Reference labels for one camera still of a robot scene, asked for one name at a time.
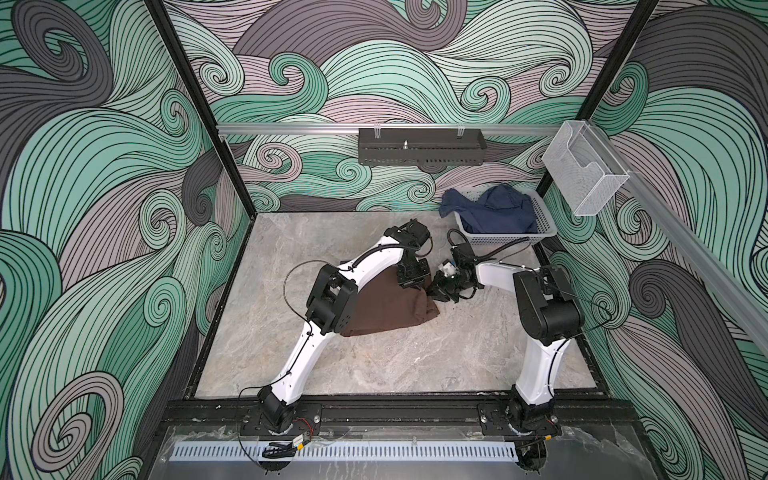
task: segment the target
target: cable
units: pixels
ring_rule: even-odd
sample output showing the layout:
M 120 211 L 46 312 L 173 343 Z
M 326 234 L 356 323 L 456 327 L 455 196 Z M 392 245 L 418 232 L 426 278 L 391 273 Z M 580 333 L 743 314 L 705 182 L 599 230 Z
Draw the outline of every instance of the cable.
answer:
M 469 243 L 469 240 L 467 239 L 467 236 L 464 235 L 461 230 L 459 230 L 458 228 L 450 228 L 446 235 L 448 236 L 448 243 L 451 244 L 451 247 L 455 247 L 456 246 L 456 244 L 453 243 L 453 240 L 451 240 L 451 233 L 458 233 L 461 236 L 461 238 L 464 240 L 464 243 Z
M 307 260 L 306 262 L 299 263 L 298 265 L 295 265 L 292 269 L 290 269 L 290 271 L 286 275 L 285 280 L 283 280 L 283 301 L 286 303 L 288 308 L 290 308 L 291 312 L 294 312 L 296 316 L 298 316 L 300 319 L 304 320 L 307 323 L 309 323 L 310 321 L 306 317 L 304 317 L 304 315 L 295 311 L 293 307 L 290 305 L 290 303 L 288 303 L 288 296 L 286 295 L 286 285 L 288 284 L 288 277 L 290 276 L 290 274 L 293 273 L 295 269 L 299 268 L 300 266 L 307 265 L 308 263 L 324 263 L 326 265 L 331 265 L 325 260 Z
M 432 236 L 430 236 L 430 237 L 429 237 L 429 252 L 427 252 L 427 253 L 425 253 L 425 254 L 423 254 L 423 255 L 419 255 L 418 253 L 414 253 L 413 255 L 414 255 L 414 257 L 416 257 L 416 258 L 424 258 L 424 257 L 426 257 L 427 255 L 429 255 L 430 253 L 432 253 L 432 248 L 433 248 L 434 246 L 435 246 L 435 242 L 432 240 Z
M 464 300 L 469 300 L 473 296 L 475 296 L 475 293 L 477 293 L 477 291 L 478 291 L 478 287 L 474 287 L 474 288 L 472 288 L 472 295 L 470 295 L 470 296 L 463 296 L 462 294 L 459 294 L 458 297 L 459 298 L 463 298 Z
M 526 245 L 525 247 L 522 247 L 520 250 L 518 250 L 518 251 L 516 251 L 514 253 L 510 253 L 509 255 L 506 255 L 506 256 L 498 259 L 498 262 L 501 263 L 503 259 L 509 258 L 509 257 L 513 257 L 514 255 L 517 255 L 518 253 L 522 252 L 523 250 L 525 250 L 526 248 L 528 248 L 530 246 L 531 246 L 531 238 L 528 237 L 528 245 Z
M 366 258 L 370 257 L 376 252 L 387 250 L 389 248 L 402 248 L 403 250 L 413 250 L 414 252 L 421 250 L 421 247 L 412 247 L 410 245 L 405 245 L 403 243 L 387 243 L 386 245 L 378 245 L 377 247 L 373 247 L 371 250 L 368 250 L 363 255 L 360 255 L 359 257 L 357 257 L 357 259 L 354 262 L 352 262 L 352 265 L 350 265 L 347 270 L 339 270 L 339 272 L 351 272 L 355 269 L 355 267 L 360 265 L 360 263 Z
M 462 238 L 462 240 L 464 240 L 465 243 L 469 243 L 469 240 L 467 239 L 467 236 L 464 235 L 464 233 L 462 233 L 461 230 L 458 230 L 458 229 L 455 229 L 455 228 L 451 228 L 451 229 L 448 230 L 448 233 L 446 234 L 446 236 L 448 237 L 448 243 L 451 244 L 451 247 L 456 247 L 456 243 L 453 243 L 453 239 L 451 238 L 451 233 L 458 233 L 458 235 Z M 518 243 L 522 243 L 522 242 L 525 242 L 525 241 L 528 241 L 528 245 L 525 246 L 525 248 L 528 248 L 530 246 L 530 243 L 531 243 L 531 238 L 530 237 L 515 238 L 513 240 L 508 241 L 504 245 L 501 245 L 496 250 L 493 250 L 491 253 L 486 253 L 485 255 L 479 255 L 479 256 L 478 255 L 473 255 L 473 256 L 471 256 L 469 258 L 471 258 L 472 260 L 475 260 L 475 261 L 490 260 L 491 257 L 493 257 L 495 254 L 497 254 L 497 253 L 499 253 L 499 252 L 501 252 L 503 250 L 508 249 L 512 245 L 517 245 Z M 525 248 L 520 250 L 520 251 L 518 251 L 518 252 L 513 253 L 512 255 L 515 255 L 516 253 L 520 253 L 521 251 L 525 250 Z
M 296 358 L 293 359 L 293 363 L 290 364 L 290 367 L 288 367 L 288 370 L 286 370 L 286 372 L 280 378 L 275 379 L 272 382 L 267 383 L 266 385 L 247 386 L 244 389 L 240 390 L 240 393 L 237 394 L 237 400 L 238 401 L 240 401 L 242 399 L 243 392 L 245 392 L 246 390 L 264 389 L 264 388 L 266 388 L 268 386 L 272 386 L 275 383 L 278 383 L 280 380 L 282 380 L 282 379 L 286 378 L 288 375 L 290 375 L 291 370 L 293 370 L 293 367 L 296 365 L 296 362 L 299 360 L 299 357 L 301 356 L 301 352 L 304 350 L 304 347 L 306 346 L 306 343 L 309 342 L 311 336 L 314 336 L 314 333 L 312 333 L 312 323 L 306 317 L 302 316 L 300 313 L 295 311 L 295 309 L 290 305 L 290 303 L 288 303 L 288 296 L 286 295 L 286 285 L 288 284 L 288 277 L 290 277 L 290 274 L 293 273 L 293 271 L 295 269 L 299 268 L 302 265 L 307 265 L 308 263 L 315 263 L 315 262 L 321 262 L 321 263 L 326 263 L 326 264 L 330 265 L 330 263 L 326 262 L 325 260 L 307 260 L 306 262 L 299 263 L 298 265 L 295 265 L 292 269 L 290 269 L 288 274 L 285 277 L 285 280 L 283 280 L 283 300 L 285 301 L 286 305 L 288 306 L 288 308 L 290 308 L 290 310 L 292 312 L 294 312 L 301 320 L 303 320 L 307 325 L 310 326 L 310 331 L 306 333 L 306 338 L 304 339 L 304 343 L 302 343 L 302 345 L 301 345 L 301 349 L 299 349 L 298 355 L 296 355 Z M 309 426 L 310 432 L 313 432 L 312 426 L 310 425 L 310 423 L 307 422 L 306 419 L 303 419 L 303 420 L 304 420 L 304 422 L 306 422 L 306 425 Z M 255 465 L 258 465 L 259 468 L 261 468 L 262 470 L 266 471 L 266 468 L 264 468 L 256 459 L 254 459 L 252 456 L 250 456 L 250 453 L 248 453 L 248 451 L 243 446 L 243 440 L 240 437 L 240 420 L 237 421 L 236 427 L 237 427 L 237 443 L 240 444 L 240 448 L 243 450 L 243 453 L 245 453 L 245 455 L 248 457 L 248 459 L 252 463 L 254 463 Z

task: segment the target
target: swirl pattern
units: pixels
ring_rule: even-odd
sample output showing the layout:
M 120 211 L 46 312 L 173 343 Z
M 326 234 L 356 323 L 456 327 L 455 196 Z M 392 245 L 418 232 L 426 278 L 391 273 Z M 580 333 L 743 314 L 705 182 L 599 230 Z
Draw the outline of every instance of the swirl pattern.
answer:
M 231 51 L 174 20 L 238 93 Z M 181 85 L 142 0 L 0 8 L 4 478 L 137 478 L 189 378 L 248 221 Z
M 462 124 L 572 119 L 634 3 L 166 1 L 220 122 Z M 705 3 L 660 2 L 593 121 L 768 310 L 768 8 Z M 143 1 L 2 11 L 0 463 L 16 479 L 135 477 L 248 219 Z M 549 142 L 492 137 L 483 166 L 428 172 L 364 167 L 354 137 L 227 140 L 260 211 L 532 187 Z M 594 303 L 588 341 L 669 476 L 765 476 L 768 361 L 739 319 L 630 192 L 596 217 L 545 200 L 551 261 Z
M 768 311 L 766 6 L 704 3 L 660 2 L 592 120 Z M 594 55 L 614 46 L 605 42 Z M 720 307 L 630 191 L 592 218 L 574 218 L 554 189 L 545 199 L 560 233 L 545 244 L 551 260 L 568 269 L 580 295 L 605 298 L 616 316 L 587 335 L 669 476 L 763 478 L 768 359 L 740 319 Z M 596 325 L 591 310 L 587 323 Z
M 99 396 L 104 402 L 104 424 L 96 443 L 69 478 L 88 480 L 93 477 L 101 457 L 120 425 L 124 404 L 120 383 L 113 376 L 102 372 L 85 373 L 72 380 L 48 404 L 32 439 L 31 455 L 39 470 L 56 472 L 80 454 L 91 433 L 91 417 L 86 413 L 74 414 L 58 430 L 57 443 L 63 445 L 61 448 L 52 446 L 49 439 L 65 407 L 76 399 L 89 395 Z

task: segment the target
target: gray marble surface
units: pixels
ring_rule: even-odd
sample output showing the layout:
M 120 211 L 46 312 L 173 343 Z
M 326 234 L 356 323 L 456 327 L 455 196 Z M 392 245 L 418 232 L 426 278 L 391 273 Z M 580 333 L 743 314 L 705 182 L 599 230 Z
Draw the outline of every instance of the gray marble surface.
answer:
M 237 396 L 246 386 L 271 381 L 282 368 L 302 328 L 283 302 L 283 280 L 305 260 L 333 264 L 360 255 L 387 227 L 411 218 L 425 224 L 435 246 L 432 271 L 450 257 L 445 238 L 452 217 L 437 212 L 344 212 L 260 214 L 230 292 L 197 398 Z M 479 247 L 478 254 L 494 247 Z M 511 247 L 514 253 L 521 246 Z M 506 262 L 537 266 L 532 248 Z M 320 263 L 296 269 L 287 297 L 300 313 Z M 458 304 L 437 303 L 440 315 L 420 326 L 344 338 L 326 347 L 306 385 L 307 394 L 442 392 L 509 389 L 522 367 L 525 331 L 515 296 L 486 288 Z M 557 388 L 594 387 L 576 345 L 565 351 Z

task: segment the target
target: gray plastic basket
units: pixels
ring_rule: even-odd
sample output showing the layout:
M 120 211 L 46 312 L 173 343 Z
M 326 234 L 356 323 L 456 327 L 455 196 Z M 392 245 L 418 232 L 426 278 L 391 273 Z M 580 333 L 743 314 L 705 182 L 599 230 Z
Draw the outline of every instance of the gray plastic basket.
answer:
M 457 188 L 456 190 L 467 197 L 469 200 L 477 201 L 483 193 L 491 187 L 475 187 L 475 188 Z M 462 225 L 462 218 L 458 213 L 453 212 L 458 224 L 458 229 L 467 236 L 467 240 L 472 245 L 503 245 L 517 238 L 528 238 L 530 244 L 534 245 L 539 243 L 546 237 L 554 237 L 558 234 L 558 227 L 552 220 L 552 215 L 549 213 L 549 209 L 545 205 L 541 197 L 538 196 L 535 190 L 528 190 L 525 188 L 517 188 L 521 194 L 526 194 L 531 198 L 533 204 L 533 210 L 536 213 L 536 224 L 538 226 L 538 233 L 469 233 L 464 230 Z

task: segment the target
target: brown cloth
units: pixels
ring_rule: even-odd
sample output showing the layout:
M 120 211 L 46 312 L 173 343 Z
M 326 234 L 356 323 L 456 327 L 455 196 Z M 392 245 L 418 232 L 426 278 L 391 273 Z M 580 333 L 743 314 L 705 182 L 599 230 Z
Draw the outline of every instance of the brown cloth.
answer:
M 425 288 L 431 279 L 426 279 Z M 397 267 L 391 266 L 360 290 L 355 315 L 341 335 L 368 335 L 421 325 L 439 314 L 434 300 L 424 290 L 398 285 Z

